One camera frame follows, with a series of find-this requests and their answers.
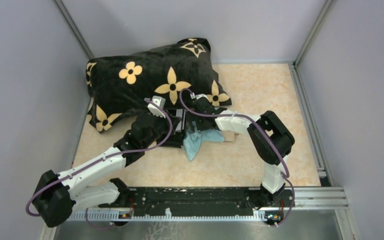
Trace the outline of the light blue towel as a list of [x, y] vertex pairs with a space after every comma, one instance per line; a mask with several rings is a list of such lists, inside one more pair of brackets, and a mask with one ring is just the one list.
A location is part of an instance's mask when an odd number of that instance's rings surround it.
[[222, 132], [216, 129], [187, 130], [181, 148], [185, 151], [187, 160], [191, 162], [196, 157], [203, 142], [220, 143], [224, 140]]

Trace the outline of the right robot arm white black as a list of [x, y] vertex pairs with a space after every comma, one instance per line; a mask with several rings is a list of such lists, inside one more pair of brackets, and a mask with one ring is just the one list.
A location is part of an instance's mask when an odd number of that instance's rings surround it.
[[198, 117], [198, 126], [213, 127], [222, 132], [248, 135], [259, 157], [264, 161], [264, 174], [255, 205], [275, 206], [282, 197], [289, 169], [286, 158], [292, 151], [295, 139], [273, 111], [262, 115], [247, 115], [224, 107], [214, 107], [207, 96], [190, 94], [192, 109]]

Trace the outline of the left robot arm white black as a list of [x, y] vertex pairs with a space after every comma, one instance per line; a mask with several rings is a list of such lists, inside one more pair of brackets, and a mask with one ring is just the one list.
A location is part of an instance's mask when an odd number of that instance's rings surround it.
[[153, 143], [169, 137], [179, 122], [178, 117], [170, 114], [163, 117], [141, 114], [121, 139], [97, 157], [59, 173], [44, 172], [29, 201], [37, 211], [34, 216], [41, 217], [47, 227], [53, 228], [78, 210], [98, 205], [126, 206], [130, 193], [122, 180], [113, 178], [98, 186], [91, 184], [155, 149]]

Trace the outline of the black card holder box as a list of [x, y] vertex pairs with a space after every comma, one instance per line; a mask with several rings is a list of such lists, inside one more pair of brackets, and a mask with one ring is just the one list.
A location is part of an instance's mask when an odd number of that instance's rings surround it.
[[[170, 148], [182, 148], [183, 141], [186, 136], [185, 124], [186, 124], [186, 110], [185, 109], [174, 109], [174, 108], [165, 108], [164, 111], [169, 115], [172, 122], [172, 131], [168, 139], [162, 143], [161, 147], [170, 147]], [[162, 134], [156, 140], [156, 143], [159, 144], [162, 142], [169, 131], [169, 123], [164, 118], [159, 120], [158, 127], [162, 129]]]

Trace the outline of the black pillow with cream flowers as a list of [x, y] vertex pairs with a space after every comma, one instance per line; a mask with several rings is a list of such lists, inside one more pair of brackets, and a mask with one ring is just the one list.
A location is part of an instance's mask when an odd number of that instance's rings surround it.
[[146, 112], [146, 98], [159, 96], [165, 99], [166, 108], [180, 108], [186, 101], [184, 89], [207, 96], [215, 107], [232, 104], [213, 69], [206, 38], [186, 38], [130, 55], [92, 58], [85, 77], [92, 99], [86, 119], [99, 133]]

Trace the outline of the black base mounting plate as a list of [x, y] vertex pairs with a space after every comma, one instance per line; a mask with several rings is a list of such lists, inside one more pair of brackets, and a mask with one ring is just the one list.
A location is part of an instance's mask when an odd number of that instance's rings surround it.
[[256, 205], [259, 187], [136, 187], [114, 203], [100, 208], [127, 208], [135, 217], [251, 217], [261, 208], [284, 212], [291, 206], [292, 191], [284, 189], [273, 205]]

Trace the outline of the aluminium frame rail front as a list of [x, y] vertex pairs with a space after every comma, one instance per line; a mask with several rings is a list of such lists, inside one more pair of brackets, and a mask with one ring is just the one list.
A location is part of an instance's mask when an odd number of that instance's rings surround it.
[[52, 211], [52, 226], [66, 221], [110, 222], [210, 222], [261, 221], [277, 225], [292, 211], [346, 210], [349, 207], [339, 187], [286, 188], [270, 200], [259, 187], [168, 188], [137, 187], [124, 190], [113, 203], [108, 194], [92, 188], [81, 193], [72, 209]]

